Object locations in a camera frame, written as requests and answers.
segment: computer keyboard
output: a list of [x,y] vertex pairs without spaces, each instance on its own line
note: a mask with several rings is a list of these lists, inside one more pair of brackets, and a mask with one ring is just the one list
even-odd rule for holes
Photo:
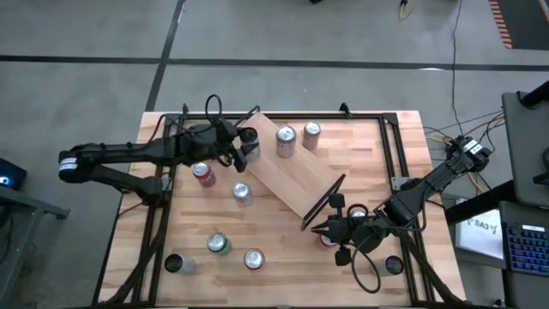
[[549,276],[549,229],[506,223],[504,230],[508,269]]

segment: wooden table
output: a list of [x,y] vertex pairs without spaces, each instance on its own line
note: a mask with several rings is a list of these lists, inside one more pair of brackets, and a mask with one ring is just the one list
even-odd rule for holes
[[[412,177],[423,177],[432,170],[424,132],[418,112],[396,112],[407,165]],[[148,140],[159,112],[146,112],[142,118],[138,142]],[[302,128],[306,120],[275,121]],[[321,120],[320,143],[313,153],[347,178],[340,189],[347,206],[363,203],[369,209],[378,206],[389,194],[380,130],[374,120]],[[395,141],[389,139],[397,170]],[[382,278],[377,294],[363,292],[354,281],[350,266],[335,266],[335,249],[315,246],[316,235],[299,230],[301,218],[292,212],[269,189],[248,172],[238,174],[231,168],[212,163],[218,183],[203,189],[188,167],[180,166],[174,184],[172,208],[166,236],[164,258],[185,253],[196,260],[197,275],[160,274],[157,306],[405,306],[410,304],[404,274]],[[154,173],[148,163],[132,164],[130,173],[145,177]],[[245,181],[252,187],[254,203],[239,208],[232,198],[232,186]],[[139,203],[136,195],[124,197],[120,211]],[[427,229],[423,232],[427,257],[454,294],[464,299],[453,245],[444,212],[426,204]],[[116,292],[134,268],[147,214],[139,207],[124,214],[116,225],[99,300]],[[316,218],[313,224],[326,219]],[[233,250],[225,257],[208,251],[206,238],[221,231],[232,241]],[[244,253],[260,248],[266,264],[259,271],[247,270]],[[370,254],[372,259],[389,254],[401,256],[398,239],[389,236]],[[145,275],[142,295],[147,296],[150,269]],[[361,280],[374,287],[375,276],[361,258],[358,263]],[[420,298],[424,299],[419,267],[414,265]]]

